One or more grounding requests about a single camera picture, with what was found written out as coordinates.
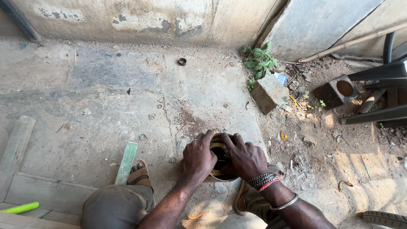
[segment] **brown sandal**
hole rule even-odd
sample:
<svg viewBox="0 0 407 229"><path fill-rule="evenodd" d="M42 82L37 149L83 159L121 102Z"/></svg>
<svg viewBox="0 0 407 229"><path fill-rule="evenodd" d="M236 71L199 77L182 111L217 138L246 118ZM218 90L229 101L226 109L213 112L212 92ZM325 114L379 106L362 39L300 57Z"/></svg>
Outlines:
<svg viewBox="0 0 407 229"><path fill-rule="evenodd" d="M144 165L144 168L138 169L132 173L129 174L129 178L127 179L127 185L145 185L145 186L150 186L151 189L153 190L153 194L154 194L154 189L153 186L151 185L150 182L150 175L149 175L149 169L147 166L146 161L144 161L141 158L136 158L133 161L133 164L131 165L131 167L133 166L137 166L137 164L142 163ZM146 175L147 178L141 179L138 182L135 182L137 180L137 178Z"/></svg>

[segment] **silver bangle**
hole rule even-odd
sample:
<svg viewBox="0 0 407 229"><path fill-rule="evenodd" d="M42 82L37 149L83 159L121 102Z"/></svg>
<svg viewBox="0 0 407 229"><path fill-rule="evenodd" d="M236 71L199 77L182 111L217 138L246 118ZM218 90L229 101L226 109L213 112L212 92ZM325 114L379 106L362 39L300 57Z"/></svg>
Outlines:
<svg viewBox="0 0 407 229"><path fill-rule="evenodd" d="M292 201L286 203L286 204L283 205L283 206L275 207L275 208L274 208L274 207L271 207L271 205L270 205L270 209L273 210L273 211L281 210L281 209L286 208L286 207L290 206L291 204L295 203L297 200L298 200L298 194L296 193L296 194L295 194L295 197L294 197L294 199L293 199Z"/></svg>

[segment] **foot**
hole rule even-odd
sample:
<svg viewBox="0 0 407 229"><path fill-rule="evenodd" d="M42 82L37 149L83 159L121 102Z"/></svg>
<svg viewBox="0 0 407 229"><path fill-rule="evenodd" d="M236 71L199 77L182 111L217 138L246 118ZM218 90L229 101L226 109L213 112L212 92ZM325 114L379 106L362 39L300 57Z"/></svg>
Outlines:
<svg viewBox="0 0 407 229"><path fill-rule="evenodd" d="M246 211L246 204L245 204L246 194L247 194L247 191L243 192L242 195L240 196L239 202L237 204L239 211Z"/></svg>
<svg viewBox="0 0 407 229"><path fill-rule="evenodd" d="M144 168L145 166L143 165L143 163L138 163L137 165L135 165L135 166L133 166L132 168L131 168L131 170L130 170L130 173L132 174L132 173L134 173L135 171L137 171L137 170L139 170L139 169L142 169L142 168ZM139 176L138 178L136 178L134 181L132 181L129 185L134 185L134 184L136 184L137 182L139 182L139 181L141 181L142 179L148 179L148 176L147 175L141 175L141 176Z"/></svg>

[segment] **man's right hand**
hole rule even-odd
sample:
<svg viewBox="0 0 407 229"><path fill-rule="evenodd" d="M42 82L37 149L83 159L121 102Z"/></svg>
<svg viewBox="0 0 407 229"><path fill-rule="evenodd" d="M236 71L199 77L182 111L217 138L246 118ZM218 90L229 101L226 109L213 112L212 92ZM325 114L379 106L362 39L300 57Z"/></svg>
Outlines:
<svg viewBox="0 0 407 229"><path fill-rule="evenodd" d="M270 172L267 169L266 157L260 147L254 146L250 142L244 143L242 136L237 133L233 135L236 145L226 133L222 133L221 137L230 152L235 175L248 181L253 177Z"/></svg>

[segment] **red thread bracelet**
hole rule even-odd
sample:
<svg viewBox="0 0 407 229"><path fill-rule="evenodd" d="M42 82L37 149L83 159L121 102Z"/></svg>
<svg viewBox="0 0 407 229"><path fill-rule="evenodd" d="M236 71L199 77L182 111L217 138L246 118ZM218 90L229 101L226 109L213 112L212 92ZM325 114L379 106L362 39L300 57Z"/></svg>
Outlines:
<svg viewBox="0 0 407 229"><path fill-rule="evenodd" d="M265 188L267 188L268 186L270 186L272 183L274 183L274 182L276 182L276 181L282 181L282 180L279 179L278 177L276 177L275 180L263 184L263 185L260 187L260 189L257 191L257 193L263 191Z"/></svg>

